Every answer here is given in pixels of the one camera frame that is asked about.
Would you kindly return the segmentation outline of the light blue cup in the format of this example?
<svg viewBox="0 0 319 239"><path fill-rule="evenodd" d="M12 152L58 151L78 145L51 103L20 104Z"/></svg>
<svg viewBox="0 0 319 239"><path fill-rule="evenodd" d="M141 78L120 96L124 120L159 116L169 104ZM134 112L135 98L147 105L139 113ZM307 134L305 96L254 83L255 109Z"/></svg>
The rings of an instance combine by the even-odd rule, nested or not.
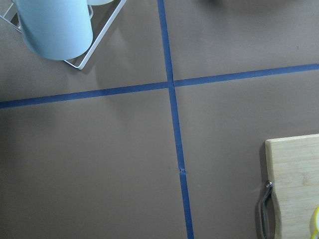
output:
<svg viewBox="0 0 319 239"><path fill-rule="evenodd" d="M68 60L91 46L93 31L85 0L16 0L25 44L50 60Z"/></svg>

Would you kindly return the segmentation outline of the wooden cutting board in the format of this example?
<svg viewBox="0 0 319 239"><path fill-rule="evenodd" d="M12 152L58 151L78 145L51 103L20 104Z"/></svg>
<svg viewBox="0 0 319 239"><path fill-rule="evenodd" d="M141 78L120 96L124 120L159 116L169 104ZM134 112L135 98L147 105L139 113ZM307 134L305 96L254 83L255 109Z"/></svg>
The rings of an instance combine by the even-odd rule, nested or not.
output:
<svg viewBox="0 0 319 239"><path fill-rule="evenodd" d="M261 200L261 230L265 231L265 207L272 199L276 239L310 239L311 220L319 207L318 134L265 141L268 180Z"/></svg>

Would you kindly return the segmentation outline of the yellow lemon slice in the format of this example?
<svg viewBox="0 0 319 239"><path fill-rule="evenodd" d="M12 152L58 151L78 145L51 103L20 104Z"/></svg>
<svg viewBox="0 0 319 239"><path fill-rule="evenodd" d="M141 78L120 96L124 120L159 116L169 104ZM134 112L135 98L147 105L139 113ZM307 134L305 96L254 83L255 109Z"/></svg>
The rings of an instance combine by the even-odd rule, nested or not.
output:
<svg viewBox="0 0 319 239"><path fill-rule="evenodd" d="M311 239L319 239L319 208L317 207L314 211L311 220Z"/></svg>

